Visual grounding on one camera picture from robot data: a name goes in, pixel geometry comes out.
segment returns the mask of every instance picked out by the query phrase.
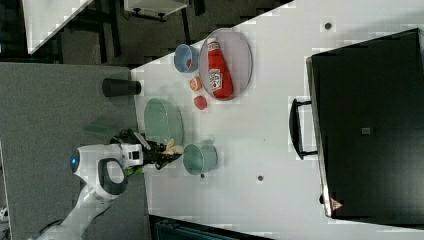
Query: suitcase handle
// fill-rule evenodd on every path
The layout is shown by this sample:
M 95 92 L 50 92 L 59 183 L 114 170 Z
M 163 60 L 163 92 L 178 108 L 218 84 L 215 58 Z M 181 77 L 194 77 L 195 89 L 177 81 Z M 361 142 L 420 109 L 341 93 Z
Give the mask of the suitcase handle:
M 311 101 L 299 102 L 297 99 L 293 100 L 292 107 L 290 109 L 290 117 L 289 117 L 289 129 L 290 129 L 290 137 L 292 139 L 292 143 L 294 149 L 299 155 L 300 159 L 303 160 L 303 157 L 308 155 L 318 154 L 318 151 L 306 152 L 303 151 L 302 145 L 302 129 L 300 127 L 300 118 L 299 118 L 299 110 L 300 106 L 310 105 Z

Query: ketchup bottle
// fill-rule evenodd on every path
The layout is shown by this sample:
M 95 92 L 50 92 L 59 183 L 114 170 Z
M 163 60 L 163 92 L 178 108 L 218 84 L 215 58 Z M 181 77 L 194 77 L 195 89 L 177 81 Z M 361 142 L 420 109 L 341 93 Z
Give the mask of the ketchup bottle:
M 215 38 L 208 39 L 209 83 L 213 95 L 218 99 L 226 99 L 233 94 L 233 82 L 230 71 L 225 64 L 224 56 Z

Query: green plate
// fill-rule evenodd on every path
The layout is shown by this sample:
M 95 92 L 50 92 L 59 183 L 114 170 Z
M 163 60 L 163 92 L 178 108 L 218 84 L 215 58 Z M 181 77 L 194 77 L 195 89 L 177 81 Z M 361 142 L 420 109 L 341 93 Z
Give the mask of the green plate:
M 175 145 L 182 145 L 184 132 L 181 113 L 176 106 L 164 99 L 152 98 L 144 109 L 146 139 L 168 144 L 174 139 Z

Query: orange object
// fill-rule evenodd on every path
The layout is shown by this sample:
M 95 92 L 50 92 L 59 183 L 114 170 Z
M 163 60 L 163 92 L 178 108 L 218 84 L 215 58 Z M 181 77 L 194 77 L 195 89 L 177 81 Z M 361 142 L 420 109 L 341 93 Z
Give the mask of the orange object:
M 207 43 L 209 82 L 212 86 L 213 95 L 218 99 L 229 98 L 233 94 L 233 82 L 221 48 L 215 38 L 209 38 Z
M 193 91 L 199 91 L 200 89 L 202 89 L 202 80 L 200 79 L 200 77 L 195 77 L 190 80 L 190 88 Z

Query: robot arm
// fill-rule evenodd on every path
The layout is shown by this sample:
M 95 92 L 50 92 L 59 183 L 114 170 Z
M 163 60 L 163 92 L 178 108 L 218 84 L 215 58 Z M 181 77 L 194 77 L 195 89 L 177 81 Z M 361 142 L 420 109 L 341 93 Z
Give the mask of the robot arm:
M 147 142 L 144 138 L 143 142 L 141 135 L 136 137 L 136 144 L 99 144 L 75 150 L 70 161 L 71 170 L 86 186 L 68 217 L 35 239 L 81 240 L 91 221 L 125 192 L 128 179 L 124 170 L 146 164 L 155 164 L 161 169 L 181 156 L 181 152 L 164 154 L 166 146 Z

